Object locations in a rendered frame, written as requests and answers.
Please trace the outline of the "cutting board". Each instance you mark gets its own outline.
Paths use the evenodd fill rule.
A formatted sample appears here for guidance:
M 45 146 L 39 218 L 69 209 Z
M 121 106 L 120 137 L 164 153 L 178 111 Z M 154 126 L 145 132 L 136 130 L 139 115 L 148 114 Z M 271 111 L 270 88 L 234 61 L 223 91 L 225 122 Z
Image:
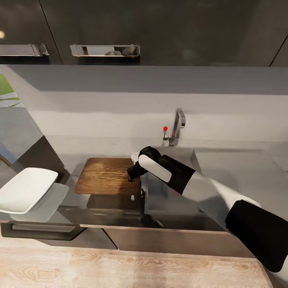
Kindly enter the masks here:
M 89 158 L 74 188 L 77 194 L 138 195 L 140 176 L 129 182 L 131 158 Z

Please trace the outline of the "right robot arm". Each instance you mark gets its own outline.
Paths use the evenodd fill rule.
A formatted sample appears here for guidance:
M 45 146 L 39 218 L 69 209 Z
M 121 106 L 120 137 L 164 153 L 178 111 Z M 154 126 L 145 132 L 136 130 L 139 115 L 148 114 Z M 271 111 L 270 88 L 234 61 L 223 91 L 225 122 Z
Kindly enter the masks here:
M 192 202 L 242 243 L 288 288 L 288 220 L 236 190 L 147 146 L 131 154 L 131 180 L 147 172 Z

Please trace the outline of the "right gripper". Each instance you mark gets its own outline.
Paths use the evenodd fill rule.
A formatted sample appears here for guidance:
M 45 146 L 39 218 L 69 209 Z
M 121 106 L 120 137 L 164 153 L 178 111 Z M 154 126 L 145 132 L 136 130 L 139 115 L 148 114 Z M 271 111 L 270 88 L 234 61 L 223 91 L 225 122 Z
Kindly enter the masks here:
M 131 166 L 127 169 L 127 172 L 131 178 L 131 180 L 135 179 L 136 177 L 138 176 L 142 176 L 144 175 L 145 173 L 147 173 L 148 171 L 146 170 L 146 172 L 141 172 L 138 170 L 137 168 L 137 163 L 134 165 L 134 166 Z

